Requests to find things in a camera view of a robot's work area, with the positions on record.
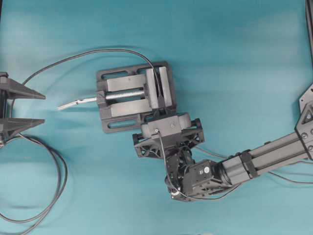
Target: bolt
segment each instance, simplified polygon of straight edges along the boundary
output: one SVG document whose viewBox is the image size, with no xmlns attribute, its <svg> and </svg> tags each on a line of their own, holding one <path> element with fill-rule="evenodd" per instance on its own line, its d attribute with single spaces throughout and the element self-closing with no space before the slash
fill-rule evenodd
<svg viewBox="0 0 313 235">
<path fill-rule="evenodd" d="M 208 166 L 206 166 L 206 167 L 204 168 L 204 172 L 205 172 L 205 174 L 209 173 L 209 172 L 210 172 L 210 168 L 209 168 Z"/>
<path fill-rule="evenodd" d="M 304 133 L 301 134 L 301 137 L 302 137 L 303 139 L 306 139 L 306 138 L 308 137 L 308 134 L 304 132 Z"/>
</svg>

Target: electric wire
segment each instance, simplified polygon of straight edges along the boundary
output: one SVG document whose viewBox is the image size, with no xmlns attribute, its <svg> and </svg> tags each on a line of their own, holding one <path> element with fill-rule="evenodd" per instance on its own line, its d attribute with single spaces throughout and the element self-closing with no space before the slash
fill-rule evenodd
<svg viewBox="0 0 313 235">
<path fill-rule="evenodd" d="M 156 80 L 156 88 L 158 90 L 158 93 L 159 94 L 161 93 L 161 90 L 160 90 L 161 89 L 161 83 L 158 80 L 156 69 L 153 66 L 153 64 L 150 62 L 150 60 L 147 57 L 145 57 L 144 55 L 142 55 L 141 53 L 138 53 L 138 52 L 133 51 L 133 50 L 122 49 L 122 48 L 95 49 L 95 50 L 89 50 L 89 51 L 86 51 L 86 52 L 83 52 L 83 53 L 80 53 L 80 54 L 76 54 L 76 55 L 67 57 L 65 59 L 57 61 L 57 62 L 55 62 L 53 64 L 50 64 L 50 65 L 48 65 L 48 66 L 46 66 L 46 67 L 36 71 L 32 75 L 30 75 L 22 84 L 25 85 L 33 77 L 35 77 L 36 75 L 40 74 L 41 72 L 44 72 L 45 70 L 50 69 L 50 68 L 52 68 L 54 66 L 57 66 L 59 64 L 62 64 L 64 62 L 66 62 L 66 61 L 73 60 L 73 59 L 76 59 L 76 58 L 79 58 L 79 57 L 83 57 L 83 56 L 86 56 L 86 55 L 89 55 L 89 54 L 101 53 L 101 52 L 124 52 L 124 53 L 131 53 L 131 54 L 137 55 L 137 56 L 141 57 L 142 59 L 144 59 L 150 65 L 150 67 L 153 69 L 154 75 L 155 75 L 155 80 Z M 10 106 L 10 109 L 9 109 L 9 117 L 10 118 L 13 115 L 14 104 L 15 104 L 15 99 L 12 100 L 12 103 L 11 103 L 11 106 Z M 28 222 L 31 222 L 31 221 L 34 221 L 34 220 L 37 219 L 36 223 L 33 224 L 30 228 L 28 228 L 27 230 L 19 233 L 19 235 L 26 235 L 26 234 L 28 234 L 29 232 L 31 232 L 32 230 L 34 230 L 36 227 L 38 227 L 40 225 L 40 223 L 44 220 L 44 218 L 50 212 L 52 207 L 55 205 L 57 200 L 60 198 L 62 192 L 64 191 L 66 183 L 67 183 L 68 168 L 67 168 L 67 164 L 66 164 L 65 160 L 63 159 L 63 157 L 56 150 L 50 148 L 48 145 L 46 145 L 45 143 L 43 143 L 42 141 L 40 141 L 40 140 L 38 140 L 38 139 L 36 139 L 34 137 L 24 136 L 23 134 L 19 133 L 18 135 L 16 135 L 12 139 L 8 140 L 6 143 L 10 143 L 10 142 L 12 142 L 14 140 L 18 140 L 18 139 L 25 139 L 25 140 L 28 140 L 28 141 L 30 141 L 32 143 L 35 143 L 35 144 L 38 144 L 38 145 L 44 147 L 50 153 L 50 155 L 52 156 L 52 158 L 53 158 L 53 160 L 54 160 L 54 162 L 56 164 L 57 172 L 58 172 L 57 188 L 56 188 L 54 197 L 53 197 L 51 203 L 41 213 L 39 213 L 38 215 L 36 215 L 36 216 L 34 216 L 32 218 L 24 219 L 24 220 L 10 219 L 10 218 L 8 218 L 8 217 L 6 217 L 6 216 L 4 216 L 3 214 L 0 213 L 0 218 L 6 220 L 8 222 L 11 222 L 11 223 L 28 223 Z M 62 178 L 61 170 L 60 170 L 59 163 L 58 163 L 58 161 L 57 161 L 55 156 L 57 156 L 61 160 L 61 162 L 62 162 L 62 164 L 64 166 L 64 171 L 65 172 L 64 172 L 64 180 L 63 180 L 62 186 L 61 186 L 61 178 Z"/>
<path fill-rule="evenodd" d="M 197 201 L 218 201 L 218 200 L 221 200 L 223 199 L 224 197 L 226 197 L 227 195 L 229 195 L 231 192 L 233 192 L 234 190 L 236 190 L 241 184 L 237 184 L 235 185 L 234 187 L 232 188 L 229 188 L 230 190 L 225 193 L 224 195 L 220 196 L 220 197 L 216 197 L 216 198 L 198 198 L 198 197 L 193 197 L 193 196 L 188 196 L 186 194 L 184 194 L 183 192 L 181 192 L 180 190 L 178 190 L 178 188 L 176 188 L 172 181 L 171 181 L 171 178 L 168 174 L 168 170 L 167 170 L 167 163 L 166 163 L 166 156 L 165 156 L 165 152 L 164 152 L 164 146 L 163 146 L 163 140 L 162 140 L 162 137 L 161 137 L 161 134 L 160 132 L 157 133 L 158 135 L 158 138 L 160 140 L 160 144 L 161 144 L 161 152 L 162 152 L 162 155 L 163 155 L 163 159 L 164 159 L 164 166 L 165 166 L 165 171 L 166 171 L 166 176 L 168 178 L 168 181 L 170 183 L 170 185 L 176 190 L 178 191 L 182 196 L 188 198 L 188 199 L 191 199 L 191 200 L 197 200 Z"/>
<path fill-rule="evenodd" d="M 77 55 L 73 55 L 73 56 L 67 57 L 65 59 L 59 60 L 59 61 L 57 61 L 57 62 L 55 62 L 53 64 L 50 64 L 50 65 L 48 65 L 48 66 L 38 70 L 37 72 L 35 72 L 32 75 L 30 75 L 22 84 L 25 85 L 27 82 L 29 82 L 33 77 L 35 77 L 39 73 L 41 73 L 43 71 L 46 71 L 47 69 L 50 69 L 50 68 L 52 68 L 54 66 L 57 66 L 59 64 L 62 64 L 64 62 L 66 62 L 66 61 L 77 59 L 79 57 L 83 57 L 83 56 L 90 55 L 90 54 L 104 53 L 104 52 L 124 52 L 124 53 L 130 53 L 130 54 L 137 55 L 137 56 L 141 57 L 142 59 L 144 59 L 150 65 L 150 67 L 153 69 L 154 75 L 155 75 L 155 79 L 156 79 L 156 85 L 157 85 L 156 88 L 158 90 L 158 93 L 159 94 L 161 93 L 161 83 L 160 83 L 160 81 L 157 78 L 156 69 L 153 66 L 153 64 L 151 63 L 151 61 L 147 57 L 145 57 L 143 54 L 141 54 L 139 52 L 136 52 L 136 51 L 133 51 L 133 50 L 128 50 L 128 49 L 121 49 L 121 48 L 95 49 L 95 50 L 89 50 L 89 51 L 86 51 L 86 52 L 83 52 L 83 53 L 80 53 L 80 54 L 77 54 Z M 12 117 L 14 103 L 15 103 L 15 99 L 13 99 L 13 101 L 11 103 L 10 112 L 9 112 L 9 116 L 10 117 Z"/>
<path fill-rule="evenodd" d="M 211 151 L 208 151 L 208 150 L 205 150 L 203 148 L 200 148 L 198 146 L 195 146 L 196 149 L 200 150 L 201 152 L 207 154 L 207 155 L 210 155 L 210 156 L 214 156 L 214 157 L 218 157 L 218 158 L 222 158 L 222 159 L 227 159 L 228 157 L 225 157 L 223 155 L 220 155 L 220 154 L 217 154 L 217 153 L 213 153 Z"/>
<path fill-rule="evenodd" d="M 34 137 L 29 137 L 29 136 L 24 136 L 23 134 L 19 133 L 18 136 L 15 136 L 14 138 L 8 140 L 6 143 L 10 143 L 14 140 L 18 140 L 18 139 L 25 139 L 25 140 L 28 140 L 32 143 L 35 143 L 39 146 L 42 146 L 44 147 L 48 152 L 49 154 L 51 155 L 51 157 L 53 158 L 55 164 L 56 164 L 56 167 L 57 167 L 57 188 L 56 188 L 56 191 L 55 191 L 55 194 L 54 194 L 54 197 L 51 201 L 51 203 L 41 212 L 39 213 L 38 215 L 32 217 L 32 218 L 29 218 L 29 219 L 24 219 L 24 220 L 15 220 L 15 219 L 10 219 L 6 216 L 4 216 L 3 214 L 0 213 L 0 218 L 8 221 L 8 222 L 11 222 L 11 223 L 18 223 L 18 224 L 21 224 L 21 223 L 28 223 L 28 222 L 31 222 L 31 221 L 34 221 L 36 219 L 38 219 L 35 224 L 33 224 L 31 227 L 29 227 L 27 230 L 21 232 L 21 233 L 18 233 L 19 235 L 26 235 L 28 234 L 29 232 L 31 232 L 32 230 L 34 230 L 36 227 L 39 226 L 39 224 L 43 221 L 43 219 L 47 216 L 47 214 L 50 212 L 50 210 L 52 209 L 52 207 L 55 205 L 55 203 L 57 202 L 57 200 L 60 198 L 62 192 L 64 191 L 64 188 L 66 186 L 66 183 L 67 183 L 67 177 L 68 177 L 68 168 L 67 168 L 67 164 L 64 160 L 64 158 L 54 149 L 52 149 L 51 147 L 49 147 L 48 145 L 46 145 L 45 143 L 43 143 L 42 141 L 40 141 L 39 139 L 37 138 L 34 138 Z M 62 186 L 61 186 L 61 179 L 62 179 L 62 176 L 61 176 L 61 169 L 60 169 L 60 164 L 58 163 L 57 161 L 57 158 L 58 157 L 63 166 L 64 166 L 64 179 L 63 179 L 63 183 L 62 183 Z"/>
<path fill-rule="evenodd" d="M 313 185 L 313 182 L 305 182 L 305 181 L 295 181 L 295 180 L 291 180 L 291 179 L 289 179 L 289 178 L 283 177 L 283 176 L 281 176 L 281 175 L 279 175 L 279 174 L 276 174 L 276 173 L 273 173 L 273 172 L 271 172 L 271 171 L 269 171 L 269 174 L 274 175 L 274 176 L 276 176 L 276 177 L 278 177 L 278 178 L 280 178 L 280 179 L 282 179 L 282 180 L 286 180 L 286 181 L 289 181 L 289 182 L 294 183 L 294 184 Z"/>
</svg>

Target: screw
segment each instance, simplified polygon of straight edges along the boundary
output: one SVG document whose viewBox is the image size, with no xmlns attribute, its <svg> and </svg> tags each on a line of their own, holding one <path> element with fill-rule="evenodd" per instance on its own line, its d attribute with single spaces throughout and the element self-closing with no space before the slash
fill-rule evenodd
<svg viewBox="0 0 313 235">
<path fill-rule="evenodd" d="M 205 174 L 209 173 L 209 172 L 210 172 L 210 168 L 209 168 L 208 166 L 206 166 L 206 167 L 204 168 L 204 172 L 205 172 Z"/>
<path fill-rule="evenodd" d="M 106 95 L 106 100 L 128 98 L 128 97 L 134 97 L 134 96 L 140 96 L 140 95 L 145 95 L 145 92 L 134 91 L 134 92 L 125 92 L 125 93 L 118 93 L 118 94 L 109 94 L 109 95 Z"/>
<path fill-rule="evenodd" d="M 306 138 L 308 137 L 308 134 L 307 134 L 307 133 L 302 133 L 302 134 L 301 134 L 301 137 L 302 137 L 303 139 L 306 139 Z"/>
</svg>

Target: teal tablecloth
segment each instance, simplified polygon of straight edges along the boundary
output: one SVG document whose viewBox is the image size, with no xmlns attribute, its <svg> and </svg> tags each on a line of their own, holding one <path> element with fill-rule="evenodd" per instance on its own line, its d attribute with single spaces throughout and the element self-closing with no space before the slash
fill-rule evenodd
<svg viewBox="0 0 313 235">
<path fill-rule="evenodd" d="M 2 10 L 0 71 L 22 82 L 99 47 L 166 60 L 178 110 L 201 119 L 204 148 L 225 155 L 293 132 L 298 97 L 312 83 L 304 0 L 4 0 Z M 16 102 L 16 117 L 46 119 L 26 133 L 58 149 L 70 171 L 60 201 L 32 234 L 312 234 L 311 186 L 265 174 L 219 202 L 173 201 L 162 161 L 136 157 L 139 130 L 104 134 L 95 104 L 56 111 L 93 96 L 98 70 L 142 62 L 121 53 L 68 62 L 29 82 L 47 100 Z M 24 141 L 0 152 L 0 211 L 23 219 L 42 210 L 56 184 L 48 154 Z M 207 156 L 194 150 L 194 157 Z M 312 171 L 295 165 L 280 173 L 313 181 Z M 25 228 L 0 221 L 2 232 Z"/>
</svg>

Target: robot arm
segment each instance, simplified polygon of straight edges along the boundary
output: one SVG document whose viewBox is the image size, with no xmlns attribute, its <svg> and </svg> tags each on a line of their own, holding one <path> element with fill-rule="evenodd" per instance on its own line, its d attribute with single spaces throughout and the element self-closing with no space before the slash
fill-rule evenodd
<svg viewBox="0 0 313 235">
<path fill-rule="evenodd" d="M 313 101 L 303 105 L 311 93 L 309 88 L 300 98 L 302 114 L 294 133 L 221 162 L 192 159 L 191 149 L 204 142 L 204 137 L 200 120 L 191 121 L 188 114 L 158 116 L 144 123 L 142 133 L 133 135 L 134 147 L 139 157 L 164 160 L 165 183 L 173 199 L 207 200 L 263 173 L 301 159 L 312 160 Z"/>
</svg>

